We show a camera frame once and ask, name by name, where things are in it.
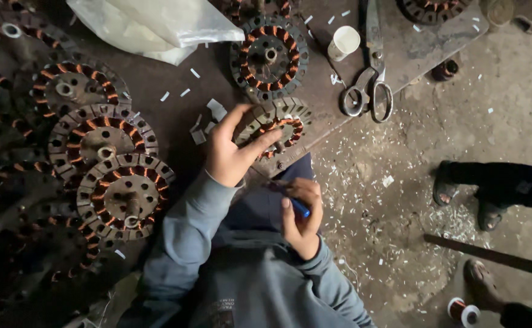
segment concrete floor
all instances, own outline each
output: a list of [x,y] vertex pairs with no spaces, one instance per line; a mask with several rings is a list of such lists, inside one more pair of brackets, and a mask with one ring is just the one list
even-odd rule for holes
[[[452,326],[446,305],[464,296],[464,258],[424,243],[424,232],[532,259],[532,208],[512,207],[496,231],[479,232],[475,188],[439,208],[430,176],[443,159],[532,165],[532,36],[507,26],[454,59],[453,80],[405,88],[389,123],[352,121],[313,150],[324,236],[380,328]],[[532,306],[531,274],[485,264],[503,297]],[[497,326],[482,316],[481,327]]]

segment sleeve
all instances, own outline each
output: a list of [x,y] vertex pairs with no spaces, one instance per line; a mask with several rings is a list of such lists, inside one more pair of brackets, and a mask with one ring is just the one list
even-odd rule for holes
[[356,289],[332,261],[333,254],[319,236],[317,255],[297,268],[313,281],[313,292],[343,317],[359,327],[377,328],[363,307]]
[[180,300],[195,285],[238,189],[201,173],[164,217],[162,235],[144,265],[142,292],[118,327],[161,327],[180,311]]

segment plastic bag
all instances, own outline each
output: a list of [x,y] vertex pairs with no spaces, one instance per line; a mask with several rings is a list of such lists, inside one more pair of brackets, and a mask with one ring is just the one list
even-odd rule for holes
[[199,43],[243,41],[207,0],[67,0],[102,40],[129,53],[179,65]]

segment hand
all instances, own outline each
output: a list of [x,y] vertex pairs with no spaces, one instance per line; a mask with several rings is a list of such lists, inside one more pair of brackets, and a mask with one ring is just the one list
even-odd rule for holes
[[286,193],[310,209],[308,218],[296,219],[290,199],[282,198],[282,236],[308,261],[317,254],[320,243],[317,232],[322,221],[321,187],[314,181],[296,178],[286,185]]
[[282,138],[281,130],[273,130],[239,149],[232,142],[233,130],[250,108],[250,104],[237,105],[211,130],[206,169],[217,182],[226,187],[235,187],[256,158]]

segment blue screwdriver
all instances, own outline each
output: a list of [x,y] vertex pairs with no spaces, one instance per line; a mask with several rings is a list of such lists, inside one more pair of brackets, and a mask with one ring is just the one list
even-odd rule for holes
[[268,182],[270,182],[270,186],[272,186],[275,191],[277,191],[280,194],[283,194],[284,197],[288,197],[290,199],[290,202],[292,203],[292,207],[294,208],[294,210],[298,211],[298,213],[300,213],[300,215],[302,215],[303,218],[306,219],[310,216],[310,210],[308,209],[308,207],[306,207],[300,200],[289,197],[286,194],[286,188],[282,185],[282,183],[270,179],[269,177],[265,176],[264,174],[262,174],[262,172],[256,169],[254,169],[254,171],[258,172],[258,174],[268,179]]

